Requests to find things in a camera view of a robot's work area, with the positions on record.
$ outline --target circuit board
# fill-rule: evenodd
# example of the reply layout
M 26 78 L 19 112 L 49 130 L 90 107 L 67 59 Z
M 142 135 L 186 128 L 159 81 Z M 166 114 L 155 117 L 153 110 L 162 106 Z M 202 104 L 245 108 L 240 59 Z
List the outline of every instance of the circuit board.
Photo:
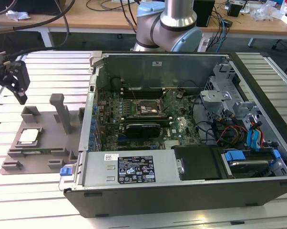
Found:
M 193 95 L 177 98 L 177 94 L 178 90 L 170 90 L 162 99 L 123 99 L 118 93 L 101 91 L 98 106 L 103 130 L 102 151 L 168 149 L 172 144 L 200 144 L 201 139 L 190 116 L 192 103 L 189 99 Z M 157 106 L 163 111 L 155 111 Z M 169 117 L 170 122 L 160 128 L 158 137 L 129 138 L 121 132 L 122 120 L 126 116 L 137 118 L 138 114 L 143 117 Z

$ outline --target power supply label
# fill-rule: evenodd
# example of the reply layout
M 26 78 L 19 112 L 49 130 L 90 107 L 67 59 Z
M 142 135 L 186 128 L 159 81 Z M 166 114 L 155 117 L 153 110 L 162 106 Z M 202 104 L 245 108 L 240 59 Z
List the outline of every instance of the power supply label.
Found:
M 118 158 L 119 184 L 155 182 L 152 156 L 124 156 Z

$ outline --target motherboard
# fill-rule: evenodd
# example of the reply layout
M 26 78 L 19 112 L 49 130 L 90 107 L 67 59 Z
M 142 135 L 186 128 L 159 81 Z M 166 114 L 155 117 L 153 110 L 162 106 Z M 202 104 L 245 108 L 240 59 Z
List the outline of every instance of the motherboard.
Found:
M 171 149 L 201 143 L 184 91 L 98 93 L 99 151 Z

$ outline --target blue cable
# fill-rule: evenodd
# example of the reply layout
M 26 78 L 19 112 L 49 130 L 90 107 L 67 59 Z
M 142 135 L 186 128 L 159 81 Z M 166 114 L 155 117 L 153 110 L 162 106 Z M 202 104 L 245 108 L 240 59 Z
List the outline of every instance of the blue cable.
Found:
M 222 45 L 222 43 L 223 43 L 223 38 L 224 38 L 224 34 L 225 34 L 225 25 L 224 25 L 224 21 L 223 21 L 223 19 L 222 19 L 222 18 L 220 18 L 220 19 L 221 19 L 221 22 L 222 22 L 223 29 L 222 29 L 222 36 L 221 36 L 221 40 L 220 40 L 219 46 L 218 46 L 218 47 L 217 47 L 217 49 L 216 49 L 216 52 L 218 52 L 218 51 L 219 51 L 219 49 L 220 49 L 220 47 L 221 47 L 221 45 Z

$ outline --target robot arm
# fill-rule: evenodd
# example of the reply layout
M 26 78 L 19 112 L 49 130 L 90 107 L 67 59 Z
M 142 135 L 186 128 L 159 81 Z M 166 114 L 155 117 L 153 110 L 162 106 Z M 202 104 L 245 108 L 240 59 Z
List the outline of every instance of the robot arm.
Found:
M 137 10 L 137 34 L 133 51 L 193 52 L 202 38 L 195 26 L 194 0 L 151 1 Z
M 30 84 L 24 61 L 10 62 L 5 52 L 0 53 L 0 85 L 13 92 L 21 105 L 27 101 L 25 94 Z

